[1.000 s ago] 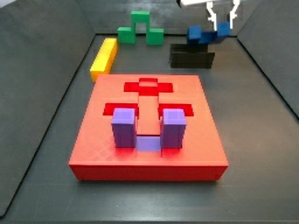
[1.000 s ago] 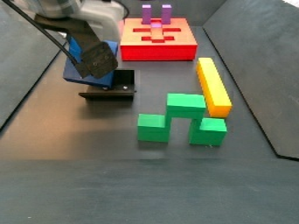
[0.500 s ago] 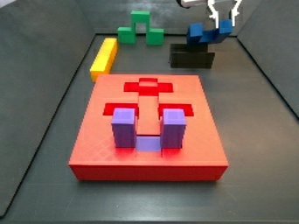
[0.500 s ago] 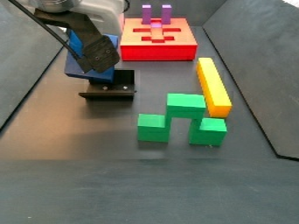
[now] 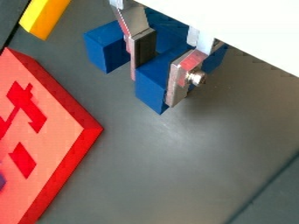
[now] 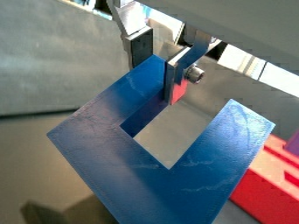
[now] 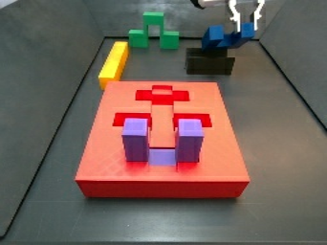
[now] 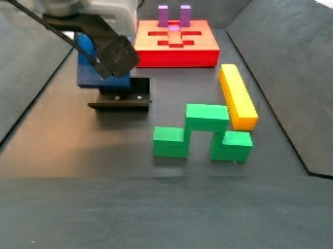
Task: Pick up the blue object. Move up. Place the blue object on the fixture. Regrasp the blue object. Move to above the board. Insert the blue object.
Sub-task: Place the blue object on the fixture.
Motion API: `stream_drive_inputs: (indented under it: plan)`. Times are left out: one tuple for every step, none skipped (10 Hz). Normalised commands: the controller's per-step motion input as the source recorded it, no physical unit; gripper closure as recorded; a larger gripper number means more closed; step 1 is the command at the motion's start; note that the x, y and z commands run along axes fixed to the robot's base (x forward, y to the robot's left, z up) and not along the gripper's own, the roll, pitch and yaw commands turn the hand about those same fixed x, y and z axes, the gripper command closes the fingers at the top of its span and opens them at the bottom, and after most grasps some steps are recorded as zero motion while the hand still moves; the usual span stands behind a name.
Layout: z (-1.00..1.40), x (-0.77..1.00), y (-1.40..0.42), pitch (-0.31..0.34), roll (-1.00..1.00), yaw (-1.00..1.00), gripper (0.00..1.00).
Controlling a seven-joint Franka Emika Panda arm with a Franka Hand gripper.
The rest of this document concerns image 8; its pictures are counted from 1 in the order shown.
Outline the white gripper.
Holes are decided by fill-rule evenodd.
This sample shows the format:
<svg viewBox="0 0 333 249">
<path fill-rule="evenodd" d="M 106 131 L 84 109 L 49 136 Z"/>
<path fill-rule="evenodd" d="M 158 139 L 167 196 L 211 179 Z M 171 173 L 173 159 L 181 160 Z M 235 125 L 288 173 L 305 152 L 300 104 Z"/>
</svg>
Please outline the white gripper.
<svg viewBox="0 0 333 249">
<path fill-rule="evenodd" d="M 52 20 L 71 19 L 76 15 L 99 16 L 119 36 L 132 41 L 136 33 L 136 9 L 139 0 L 17 0 L 36 15 L 48 16 L 43 23 L 62 31 L 71 27 L 57 27 Z"/>
</svg>

